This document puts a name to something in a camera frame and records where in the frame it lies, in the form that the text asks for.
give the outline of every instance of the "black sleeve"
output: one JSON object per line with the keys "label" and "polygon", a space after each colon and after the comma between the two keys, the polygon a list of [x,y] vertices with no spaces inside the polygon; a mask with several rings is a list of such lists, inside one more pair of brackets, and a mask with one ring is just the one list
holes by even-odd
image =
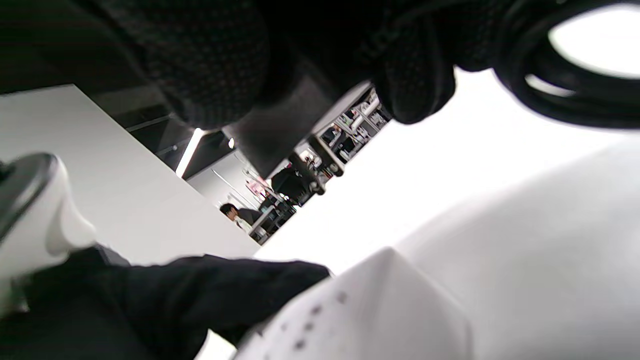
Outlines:
{"label": "black sleeve", "polygon": [[99,276],[103,296],[159,358],[191,359],[207,329],[237,345],[247,330],[328,277],[328,271],[300,261],[203,256],[165,266],[112,268]]}
{"label": "black sleeve", "polygon": [[257,210],[251,210],[251,218],[253,219],[253,223],[256,223],[258,219],[262,216],[262,213]]}

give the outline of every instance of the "black hair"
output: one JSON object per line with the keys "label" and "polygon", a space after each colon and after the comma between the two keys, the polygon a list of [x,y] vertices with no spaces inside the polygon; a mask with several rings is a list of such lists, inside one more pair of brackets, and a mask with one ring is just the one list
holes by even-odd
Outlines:
{"label": "black hair", "polygon": [[220,212],[225,214],[225,215],[230,213],[231,210],[238,211],[238,208],[235,207],[233,204],[223,204],[222,206],[220,206]]}

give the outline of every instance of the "fluorescent light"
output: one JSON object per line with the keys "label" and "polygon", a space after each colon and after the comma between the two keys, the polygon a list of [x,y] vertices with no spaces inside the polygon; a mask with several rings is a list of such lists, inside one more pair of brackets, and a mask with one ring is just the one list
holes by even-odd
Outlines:
{"label": "fluorescent light", "polygon": [[193,136],[189,141],[189,145],[187,145],[187,149],[184,151],[184,154],[182,154],[182,159],[180,159],[178,168],[175,169],[175,173],[179,177],[182,177],[184,175],[184,171],[187,170],[189,161],[191,161],[191,157],[193,156],[193,153],[196,151],[196,148],[198,147],[198,143],[200,142],[202,135],[204,135],[204,131],[202,131],[200,128],[195,129],[193,131]]}

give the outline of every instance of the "metal bracket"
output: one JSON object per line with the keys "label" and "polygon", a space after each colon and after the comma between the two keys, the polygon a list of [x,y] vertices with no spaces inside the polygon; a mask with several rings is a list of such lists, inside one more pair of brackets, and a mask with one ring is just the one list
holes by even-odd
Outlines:
{"label": "metal bracket", "polygon": [[324,168],[328,168],[337,177],[344,175],[344,165],[324,141],[320,140],[317,135],[311,135],[307,141],[322,159]]}

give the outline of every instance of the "white wall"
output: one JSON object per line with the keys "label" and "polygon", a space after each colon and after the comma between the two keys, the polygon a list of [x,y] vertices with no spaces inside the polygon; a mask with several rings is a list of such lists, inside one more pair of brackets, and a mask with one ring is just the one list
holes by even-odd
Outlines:
{"label": "white wall", "polygon": [[36,151],[62,158],[98,240],[133,263],[258,249],[74,86],[0,97],[0,158]]}
{"label": "white wall", "polygon": [[[216,207],[219,207],[226,202],[230,202],[238,208],[257,209],[260,205],[260,201],[255,199],[251,190],[247,189],[246,180],[249,179],[249,177],[247,177],[243,172],[246,165],[238,159],[236,153],[237,151],[226,155],[215,164],[189,178],[187,183],[189,183],[189,185],[191,185],[197,192],[202,194],[205,199]],[[216,176],[216,174],[211,171],[212,169],[228,181],[248,201],[245,201],[240,196],[238,197],[242,202],[235,199],[229,200],[228,195],[229,193],[234,193],[233,190],[231,190],[229,185],[225,184],[224,181]]]}

